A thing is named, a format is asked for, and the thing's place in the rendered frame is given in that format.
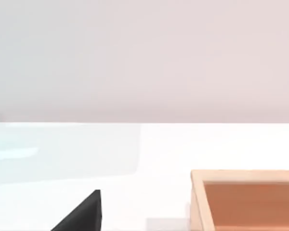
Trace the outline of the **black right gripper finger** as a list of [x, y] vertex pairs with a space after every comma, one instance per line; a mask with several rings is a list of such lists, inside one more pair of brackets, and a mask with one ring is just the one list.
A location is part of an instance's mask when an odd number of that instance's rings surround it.
[[101, 231], [101, 190], [94, 190], [51, 231]]

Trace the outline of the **shallow salmon-coloured box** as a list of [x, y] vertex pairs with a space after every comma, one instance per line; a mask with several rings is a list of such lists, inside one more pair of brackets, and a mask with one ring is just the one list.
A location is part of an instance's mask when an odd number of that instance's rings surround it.
[[289, 231], [289, 170], [192, 170], [190, 231]]

